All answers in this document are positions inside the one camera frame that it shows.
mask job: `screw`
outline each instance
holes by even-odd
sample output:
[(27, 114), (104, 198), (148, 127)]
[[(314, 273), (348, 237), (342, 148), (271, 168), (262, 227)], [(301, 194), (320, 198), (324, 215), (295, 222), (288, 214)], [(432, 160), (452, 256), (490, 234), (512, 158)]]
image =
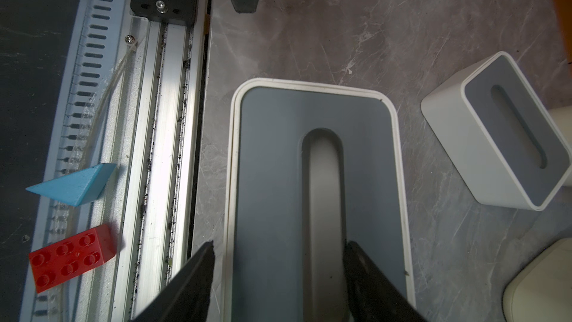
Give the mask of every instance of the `screw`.
[(164, 1), (157, 0), (157, 2), (155, 3), (155, 6), (157, 7), (157, 11), (160, 12), (161, 14), (164, 14), (167, 12), (167, 5), (165, 4)]

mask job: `gray tissue box lid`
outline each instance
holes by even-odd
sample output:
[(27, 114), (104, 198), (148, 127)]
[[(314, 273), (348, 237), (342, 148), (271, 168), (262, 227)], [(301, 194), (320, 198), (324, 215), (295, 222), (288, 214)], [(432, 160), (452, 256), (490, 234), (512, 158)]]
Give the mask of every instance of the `gray tissue box lid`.
[[(503, 109), (492, 94), (504, 90), (509, 109)], [(533, 204), (539, 206), (558, 184), (570, 165), (568, 151), (552, 126), (538, 109), (530, 93), (505, 56), (499, 56), (465, 86), (465, 96), (497, 145), (512, 172)], [(519, 127), (520, 119), (524, 128)], [(545, 155), (546, 167), (540, 168), (528, 151), (532, 140)]]
[(314, 129), (343, 146), (347, 240), (361, 245), (403, 296), (391, 113), (367, 97), (255, 87), (241, 102), (233, 321), (303, 319), (301, 145)]

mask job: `blue triangular block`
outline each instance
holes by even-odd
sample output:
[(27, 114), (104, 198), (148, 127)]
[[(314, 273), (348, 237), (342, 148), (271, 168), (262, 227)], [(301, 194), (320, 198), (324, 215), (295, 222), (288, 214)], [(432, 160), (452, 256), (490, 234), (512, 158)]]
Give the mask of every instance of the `blue triangular block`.
[(114, 163), (98, 164), (51, 181), (32, 185), (26, 190), (64, 204), (78, 206), (92, 202), (100, 196), (115, 167)]

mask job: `gray marble countertop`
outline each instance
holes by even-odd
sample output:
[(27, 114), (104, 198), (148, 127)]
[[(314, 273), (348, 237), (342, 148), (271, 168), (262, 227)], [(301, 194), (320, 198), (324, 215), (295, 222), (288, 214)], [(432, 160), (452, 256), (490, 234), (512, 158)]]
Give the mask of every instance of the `gray marble countertop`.
[(420, 111), (429, 92), (497, 51), (518, 62), (548, 109), (572, 104), (552, 0), (260, 0), (238, 14), (213, 0), (193, 248), (214, 240), (209, 321), (220, 318), (231, 98), (254, 77), (375, 89), (395, 104), (417, 307), (430, 321), (504, 321), (506, 285), (572, 236), (572, 190), (545, 211), (478, 204)]

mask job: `beige object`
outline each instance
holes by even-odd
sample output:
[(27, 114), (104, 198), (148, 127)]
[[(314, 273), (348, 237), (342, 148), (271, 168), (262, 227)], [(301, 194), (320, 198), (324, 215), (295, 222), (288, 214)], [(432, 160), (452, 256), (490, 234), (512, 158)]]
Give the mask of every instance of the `beige object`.
[(572, 321), (572, 239), (542, 252), (504, 291), (507, 322)]
[[(572, 106), (550, 110), (548, 113), (568, 142), (568, 146), (572, 146)], [(572, 174), (568, 175), (563, 185), (572, 186)]]

